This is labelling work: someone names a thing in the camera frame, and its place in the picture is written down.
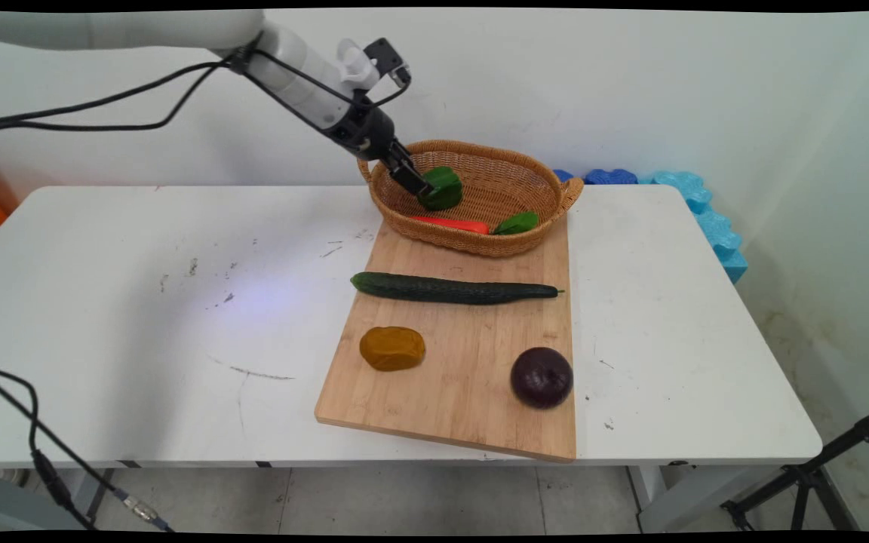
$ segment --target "floor tile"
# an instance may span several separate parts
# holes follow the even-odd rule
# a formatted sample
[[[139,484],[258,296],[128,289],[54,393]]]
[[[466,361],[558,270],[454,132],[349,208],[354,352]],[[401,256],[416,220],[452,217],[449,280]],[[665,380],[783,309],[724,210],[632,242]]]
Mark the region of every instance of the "floor tile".
[[[115,471],[112,482],[149,503],[177,532],[277,533],[289,473],[275,468],[138,468]],[[108,494],[96,524],[99,529],[158,531]]]
[[[625,468],[538,468],[545,533],[639,533]]]
[[[534,468],[294,468],[281,533],[542,534]]]

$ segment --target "plastic vegetable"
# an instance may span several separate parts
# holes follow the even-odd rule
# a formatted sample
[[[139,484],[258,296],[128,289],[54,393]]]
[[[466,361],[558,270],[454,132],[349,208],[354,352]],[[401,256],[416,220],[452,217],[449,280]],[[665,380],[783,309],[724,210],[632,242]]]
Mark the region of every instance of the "plastic vegetable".
[[[489,226],[477,220],[438,219],[434,216],[413,216],[411,217],[411,219],[423,220],[425,222],[430,222],[431,224],[447,226],[448,228],[458,228],[458,230],[468,230],[469,232],[474,232],[475,234],[489,233]]]
[[[559,351],[529,348],[511,365],[511,389],[524,404],[551,409],[572,392],[572,365]]]
[[[418,202],[430,212],[449,210],[462,200],[462,180],[448,166],[438,166],[424,174],[425,181],[434,190],[425,196],[418,196]]]
[[[416,367],[425,357],[425,340],[406,327],[373,327],[361,337],[361,355],[378,371]]]
[[[498,236],[509,236],[511,234],[521,234],[528,232],[532,228],[539,225],[539,216],[535,212],[519,213],[517,216],[510,216],[493,232]]]
[[[532,283],[472,283],[450,279],[420,278],[417,275],[362,271],[351,278],[362,293],[411,302],[468,303],[493,305],[518,299],[555,298],[561,292],[548,285]]]

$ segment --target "wicker basket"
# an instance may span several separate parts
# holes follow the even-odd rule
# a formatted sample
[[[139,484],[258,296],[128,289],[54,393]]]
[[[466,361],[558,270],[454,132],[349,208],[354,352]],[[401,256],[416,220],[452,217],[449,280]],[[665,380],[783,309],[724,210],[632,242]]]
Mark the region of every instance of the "wicker basket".
[[[371,198],[387,224],[399,234],[453,250],[492,257],[530,250],[542,243],[552,223],[582,194],[582,179],[560,183],[548,166],[519,152],[451,140],[420,141],[408,145],[407,151],[421,173],[438,166],[451,167],[462,178],[462,203],[442,212],[429,212],[387,175],[384,164],[377,162],[371,171],[367,162],[358,161]],[[479,220],[494,229],[508,217],[524,212],[537,213],[539,225],[511,236],[475,234],[410,219],[436,216]]]

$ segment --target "black cable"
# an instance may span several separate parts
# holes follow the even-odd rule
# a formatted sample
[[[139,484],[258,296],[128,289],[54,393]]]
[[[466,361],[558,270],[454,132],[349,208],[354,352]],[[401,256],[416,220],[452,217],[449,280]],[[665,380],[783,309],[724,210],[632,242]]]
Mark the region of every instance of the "black cable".
[[[395,93],[393,93],[392,95],[390,95],[388,97],[384,97],[384,99],[379,100],[379,102],[376,102],[376,103],[355,102],[355,100],[349,99],[349,97],[346,97],[346,96],[342,95],[341,93],[338,93],[337,90],[331,89],[330,87],[324,85],[324,83],[321,83],[317,79],[314,79],[314,77],[311,77],[310,75],[307,75],[306,73],[301,72],[299,69],[294,68],[293,66],[291,66],[291,65],[289,65],[289,64],[287,64],[287,63],[285,63],[277,58],[274,58],[272,55],[270,55],[266,51],[253,51],[252,54],[261,55],[263,58],[266,58],[270,62],[275,63],[275,65],[280,66],[281,68],[286,69],[287,71],[294,73],[294,75],[297,75],[297,76],[303,78],[304,80],[306,80],[307,82],[310,82],[314,86],[317,86],[318,88],[320,88],[324,92],[329,93],[331,96],[337,97],[337,99],[342,100],[344,103],[348,103],[350,106],[353,106],[353,107],[358,108],[358,109],[368,110],[368,109],[373,109],[373,108],[376,108],[379,106],[383,106],[383,104],[389,103],[389,102],[391,102],[391,100],[396,99],[396,97],[403,95],[403,93],[407,91],[407,88],[411,84],[411,80],[408,79],[407,83],[404,84],[404,86],[401,87],[400,90],[397,90]],[[113,95],[110,97],[104,97],[104,99],[93,100],[93,102],[80,103],[80,104],[77,104],[77,106],[57,107],[54,109],[45,109],[45,110],[35,111],[35,112],[30,112],[30,113],[20,113],[17,115],[9,115],[9,116],[5,116],[5,117],[0,117],[0,130],[6,130],[6,128],[39,128],[39,130],[82,131],[82,133],[85,133],[85,131],[89,131],[89,133],[94,133],[94,131],[155,130],[156,128],[165,127],[166,124],[169,124],[170,121],[173,120],[173,117],[176,117],[176,114],[180,112],[180,108],[183,107],[183,104],[186,104],[186,101],[189,100],[190,96],[193,94],[194,91],[196,91],[196,89],[200,86],[200,84],[202,84],[204,82],[204,80],[206,80],[207,77],[211,75],[211,73],[215,72],[216,69],[221,68],[221,67],[228,68],[230,66],[230,61],[232,58],[234,58],[234,54],[228,55],[227,58],[224,58],[220,62],[201,63],[201,64],[197,64],[197,65],[193,65],[193,66],[187,66],[186,68],[179,69],[179,71],[173,72],[173,73],[171,73],[171,75],[167,75],[167,76],[162,77],[162,78],[160,78],[156,81],[153,81],[151,83],[141,85],[141,86],[136,87],[134,89],[125,90],[124,92],[118,93],[117,95]],[[162,86],[162,85],[172,81],[173,79],[176,79],[177,77],[180,77],[182,75],[186,75],[186,73],[196,72],[196,71],[198,71],[198,69],[207,69],[207,71],[203,75],[198,77],[197,80],[194,81],[192,85],[190,85],[189,89],[187,89],[186,92],[183,94],[183,96],[180,97],[180,101],[170,111],[169,115],[167,115],[166,118],[164,118],[163,120],[158,121],[158,123],[148,123],[148,124],[51,124],[51,123],[37,123],[37,121],[28,121],[28,119],[38,119],[41,117],[51,117],[53,115],[59,115],[59,114],[63,114],[63,113],[73,113],[76,111],[83,111],[86,109],[91,109],[93,107],[104,106],[104,104],[107,104],[107,103],[118,102],[118,100],[123,100],[123,99],[125,99],[125,97],[135,96],[138,93],[142,93],[142,92],[145,92],[147,90],[151,90],[151,89],[154,89],[156,87]],[[308,126],[313,127],[314,130],[317,130],[317,131],[321,130],[319,127],[315,126],[313,123],[311,123],[305,117],[303,117],[301,114],[299,114],[295,109],[293,109],[293,107],[287,106],[287,104],[284,103],[284,101],[281,100],[280,97],[277,97],[274,93],[272,93],[272,91],[269,90],[268,88],[266,88],[266,86],[263,85],[263,83],[259,82],[259,80],[256,79],[256,77],[249,75],[249,73],[246,73],[246,72],[244,73],[244,75],[251,82],[253,82],[256,86],[258,86],[259,88],[264,90],[270,97],[273,97],[273,99],[277,100],[277,103],[280,103],[281,106],[287,108],[287,110],[290,110],[290,112],[292,112],[294,115],[296,115],[301,120],[303,120]]]
[[[26,379],[22,379],[8,372],[0,370],[0,376],[6,379],[10,379],[11,381],[18,382],[18,384],[25,386],[26,390],[29,392],[29,395],[32,396],[33,423],[29,425],[29,449],[38,449],[38,447],[35,446],[35,420],[38,420],[38,395],[35,394],[35,388],[33,388],[31,382],[26,381]]]
[[[34,386],[31,385],[30,382],[25,381],[25,379],[10,374],[9,372],[0,370],[0,376],[25,386],[32,398],[32,424],[30,425],[31,429],[29,431],[29,447],[32,451],[35,472],[38,472],[39,477],[42,479],[46,489],[49,491],[49,495],[52,495],[53,501],[61,506],[62,509],[66,509],[66,511],[72,515],[72,518],[75,518],[76,522],[79,522],[84,529],[95,530],[96,527],[93,526],[93,523],[89,522],[89,519],[76,510],[75,503],[72,502],[72,495],[69,494],[69,488],[66,488],[65,482],[62,481],[58,472],[52,467],[52,463],[49,462],[49,459],[45,457],[45,454],[42,454],[41,450],[38,450],[38,447],[35,446],[35,423],[38,421],[38,395],[35,394]],[[11,399],[14,399],[11,394],[7,392],[5,393],[9,395]]]
[[[113,95],[110,97],[104,97],[104,99],[93,100],[93,102],[80,103],[78,106],[65,106],[65,107],[56,107],[54,109],[44,109],[41,111],[33,111],[30,113],[20,113],[17,115],[9,115],[6,117],[0,117],[0,124],[2,123],[14,123],[14,121],[25,121],[28,119],[38,119],[40,117],[51,117],[53,115],[62,115],[63,113],[75,113],[76,111],[83,111],[86,109],[92,109],[93,107],[105,106],[107,103],[118,102],[118,100],[127,99],[127,97],[138,95],[138,93],[146,92],[151,89],[156,89],[156,87],[160,87],[169,83],[170,81],[180,77],[182,75],[187,75],[190,72],[197,72],[199,69],[210,68],[211,66],[221,65],[220,62],[204,62],[201,64],[196,64],[193,66],[187,66],[183,69],[178,69],[178,71],[171,73],[171,75],[167,75],[158,80],[153,81],[152,83],[147,83],[145,85],[141,85],[134,89],[125,90],[117,95]]]
[[[83,528],[89,529],[89,530],[96,530],[97,532],[99,532],[99,529],[96,528],[96,526],[93,523],[89,522],[89,519],[87,519],[85,515],[83,515],[79,511],[77,511],[76,508],[73,508],[72,506],[68,506],[67,508],[63,508],[63,509],[66,509],[66,511],[68,511],[69,514],[72,515],[73,518],[75,518],[77,522],[81,523]]]
[[[297,119],[304,121],[304,124],[307,124],[308,127],[314,128],[314,130],[316,130],[320,133],[320,131],[321,131],[320,127],[318,127],[316,124],[312,123],[307,117],[304,117],[303,115],[301,115],[299,111],[297,111],[296,109],[293,109],[293,107],[290,107],[289,104],[284,102],[279,96],[275,95],[273,93],[273,90],[266,88],[266,85],[263,84],[261,82],[261,80],[259,80],[258,78],[254,77],[252,75],[249,75],[249,73],[247,73],[247,72],[244,72],[244,77],[246,77],[247,80],[249,80],[251,83],[256,85],[260,90],[265,92],[266,95],[268,95],[269,97],[272,97],[273,100],[276,100],[276,102],[279,103],[280,106],[283,106],[284,109],[286,109],[287,111],[290,111],[290,113],[293,113],[294,116],[297,117]]]
[[[6,391],[6,389],[4,389],[2,386],[0,386],[0,396],[2,396],[4,399],[6,399],[7,402],[13,405],[15,409],[18,409],[22,413],[22,415],[26,416],[29,420],[31,420],[34,426],[41,428],[42,432],[44,432],[46,436],[49,436],[49,439],[52,439],[53,443],[57,444],[59,448],[61,448],[63,453],[69,455],[69,457],[72,458],[72,460],[75,461],[76,464],[79,464],[80,468],[86,470],[87,474],[89,474],[90,477],[96,479],[96,481],[99,481],[99,484],[103,486],[104,489],[110,491],[111,494],[114,495],[117,499],[120,499],[121,502],[124,502],[124,505],[127,505],[127,508],[130,508],[131,511],[134,512],[134,514],[141,516],[144,521],[152,523],[152,525],[156,526],[156,528],[163,530],[163,532],[173,532],[173,529],[170,528],[169,523],[167,523],[165,519],[157,515],[155,511],[152,510],[152,508],[150,508],[148,505],[145,505],[145,503],[138,501],[138,499],[135,499],[134,497],[132,497],[132,495],[128,494],[128,492],[125,492],[123,489],[117,488],[115,485],[111,484],[111,482],[106,480],[103,475],[98,474],[96,470],[93,470],[93,468],[91,468],[89,464],[86,464],[86,461],[84,461],[82,458],[79,458],[76,453],[72,452],[72,449],[70,449],[69,446],[63,443],[63,441],[60,440],[58,436],[52,433],[52,430],[49,430],[48,427],[46,427],[45,424],[38,419],[38,398],[37,395],[35,395],[35,388],[33,388],[30,382],[27,382],[25,381],[25,379],[21,379],[20,377],[17,377],[2,370],[0,370],[0,376],[7,379],[13,379],[13,381],[15,382],[21,382],[21,384],[24,384],[29,389],[30,394],[34,398],[35,413],[31,413],[30,410],[25,408],[24,405],[20,404],[20,402],[18,402],[18,400],[15,399],[15,397],[11,395],[9,391]],[[89,522],[89,519],[87,519],[86,516],[83,516],[78,510],[76,510],[75,503],[72,502],[72,496],[69,494],[69,489],[66,488],[65,483],[63,483],[62,481],[62,478],[59,477],[58,472],[55,470],[55,468],[52,467],[52,463],[49,462],[49,459],[45,457],[45,454],[42,454],[41,450],[38,450],[38,448],[34,448],[34,450],[32,451],[32,459],[33,464],[35,465],[35,470],[39,473],[39,475],[41,475],[42,481],[46,483],[46,488],[48,488],[49,494],[52,495],[52,499],[54,499],[54,501],[58,503],[59,506],[62,506],[63,509],[66,509],[69,514],[75,517],[76,521],[81,523],[85,529],[97,529],[95,526],[93,526],[92,523]]]
[[[119,130],[154,130],[155,128],[165,127],[169,121],[173,120],[173,117],[179,112],[180,108],[183,107],[183,104],[189,100],[190,96],[196,91],[197,87],[200,86],[200,83],[203,83],[211,73],[215,72],[217,68],[221,66],[227,66],[227,59],[224,59],[220,63],[215,63],[211,66],[203,75],[197,78],[196,81],[190,85],[189,89],[186,89],[186,92],[183,93],[183,97],[180,97],[180,101],[173,107],[173,110],[170,111],[170,114],[166,116],[165,119],[159,121],[158,123],[149,123],[149,124],[84,124],[84,126],[78,126],[78,124],[49,124],[49,123],[35,123],[34,121],[12,121],[11,123],[3,123],[0,124],[0,130],[3,128],[41,128],[41,130],[58,130],[58,131],[78,131],[79,133],[96,133],[97,131],[119,131]]]
[[[22,412],[22,415],[32,420],[33,424],[35,424],[35,426],[38,426],[38,428],[42,430],[42,433],[45,433],[46,436],[49,436],[49,439],[51,439],[53,443],[55,443],[56,446],[58,446],[63,451],[63,453],[67,454],[68,457],[72,458],[72,460],[75,461],[76,464],[79,464],[80,468],[86,470],[87,474],[89,474],[90,477],[96,479],[96,481],[99,481],[100,485],[103,485],[103,488],[106,488],[106,490],[110,492],[116,491],[116,487],[113,486],[113,484],[104,479],[103,475],[98,474],[96,470],[89,466],[89,464],[86,464],[86,461],[84,461],[82,458],[79,458],[79,455],[77,455],[75,452],[72,451],[72,449],[69,448],[69,446],[63,443],[63,441],[60,440],[58,436],[53,434],[52,430],[49,430],[48,426],[42,423],[41,420],[38,420],[37,417],[34,417],[32,413],[29,412],[27,408],[25,408],[24,405],[20,404],[20,402],[18,402],[18,400],[15,399],[14,396],[11,395],[9,391],[6,391],[6,389],[4,389],[2,386],[0,386],[0,396],[2,396],[4,399],[6,399],[7,402],[13,405],[15,409],[20,410]]]
[[[389,97],[384,97],[384,99],[380,100],[379,102],[359,103],[359,102],[355,102],[354,100],[349,99],[349,97],[342,95],[341,93],[337,92],[337,90],[331,89],[327,85],[324,85],[324,83],[321,83],[320,81],[318,81],[317,79],[314,79],[310,75],[307,75],[306,73],[301,72],[299,69],[294,68],[293,66],[287,64],[286,62],[284,62],[280,59],[274,58],[273,55],[271,55],[269,52],[261,51],[261,49],[256,49],[251,54],[260,55],[263,58],[266,58],[270,62],[273,62],[273,64],[276,64],[277,66],[280,66],[281,68],[286,69],[286,71],[292,72],[292,73],[294,73],[294,75],[302,77],[307,82],[310,82],[314,86],[317,86],[318,88],[320,88],[324,92],[329,93],[331,96],[337,97],[337,99],[339,99],[339,100],[344,100],[344,102],[351,104],[351,106],[354,106],[354,107],[359,108],[359,109],[373,109],[375,107],[384,106],[384,104],[391,102],[391,100],[396,99],[396,97],[399,97],[401,94],[403,94],[404,91],[407,90],[407,87],[409,87],[411,85],[411,80],[408,79],[407,83],[404,84],[404,86],[401,87],[400,90],[397,90],[396,93],[393,93]]]

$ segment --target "dark purple fruit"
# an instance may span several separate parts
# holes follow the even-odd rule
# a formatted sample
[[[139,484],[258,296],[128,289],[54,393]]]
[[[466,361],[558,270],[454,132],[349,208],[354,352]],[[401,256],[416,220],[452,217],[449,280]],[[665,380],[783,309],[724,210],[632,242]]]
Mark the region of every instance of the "dark purple fruit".
[[[572,365],[554,348],[529,348],[511,365],[511,389],[526,405],[551,409],[572,392]]]

